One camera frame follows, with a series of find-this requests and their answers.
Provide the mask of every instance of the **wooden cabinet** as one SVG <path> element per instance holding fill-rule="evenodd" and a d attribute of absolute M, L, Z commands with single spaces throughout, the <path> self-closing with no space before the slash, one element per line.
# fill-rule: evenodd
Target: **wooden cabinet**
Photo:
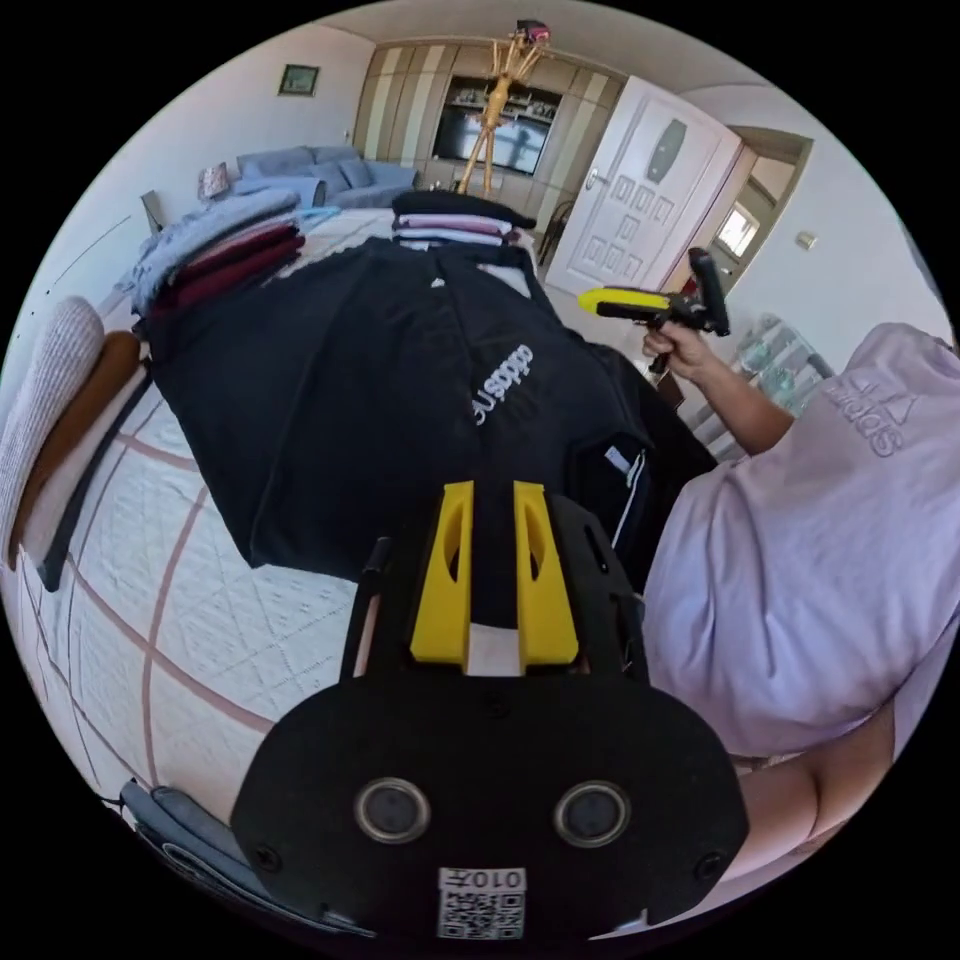
<path fill-rule="evenodd" d="M 487 42 L 378 48 L 357 113 L 355 146 L 369 160 L 415 167 L 424 184 L 449 183 L 463 164 L 437 160 L 432 150 L 450 78 L 485 79 L 491 62 Z M 625 79 L 562 56 L 541 59 L 528 86 L 561 97 L 550 135 L 533 176 L 496 169 L 491 197 L 549 219 L 561 199 L 576 196 Z"/>

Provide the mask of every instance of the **lavender t-shirt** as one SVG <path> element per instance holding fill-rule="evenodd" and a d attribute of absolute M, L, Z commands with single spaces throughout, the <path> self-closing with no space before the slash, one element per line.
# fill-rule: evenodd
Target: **lavender t-shirt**
<path fill-rule="evenodd" d="M 730 753 L 809 749 L 894 695 L 899 752 L 960 612 L 960 358 L 874 329 L 772 450 L 687 484 L 645 599 L 651 682 Z"/>

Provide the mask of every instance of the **picture frame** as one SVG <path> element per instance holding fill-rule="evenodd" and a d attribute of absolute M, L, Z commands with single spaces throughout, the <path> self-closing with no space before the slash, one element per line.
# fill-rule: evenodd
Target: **picture frame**
<path fill-rule="evenodd" d="M 278 97 L 312 97 L 317 92 L 319 67 L 309 67 L 302 63 L 288 63 L 283 68 Z"/>

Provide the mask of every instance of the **person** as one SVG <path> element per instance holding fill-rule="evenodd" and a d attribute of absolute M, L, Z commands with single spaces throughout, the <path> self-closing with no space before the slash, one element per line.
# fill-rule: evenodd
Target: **person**
<path fill-rule="evenodd" d="M 649 332 L 747 456 L 681 491 L 644 598 L 653 686 L 734 755 L 750 835 L 724 876 L 832 836 L 919 722 L 960 623 L 960 356 L 872 330 L 796 420 L 696 332 Z"/>

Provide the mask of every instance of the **adidas logo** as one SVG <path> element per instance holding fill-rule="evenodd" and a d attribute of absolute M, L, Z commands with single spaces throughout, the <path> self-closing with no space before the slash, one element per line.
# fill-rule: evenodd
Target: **adidas logo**
<path fill-rule="evenodd" d="M 533 362 L 533 351 L 521 344 L 503 363 L 486 379 L 482 389 L 477 391 L 477 398 L 473 401 L 473 415 L 477 426 L 482 427 L 487 420 L 487 414 L 498 403 L 503 403 L 507 393 L 524 377 L 530 375 L 530 364 Z"/>

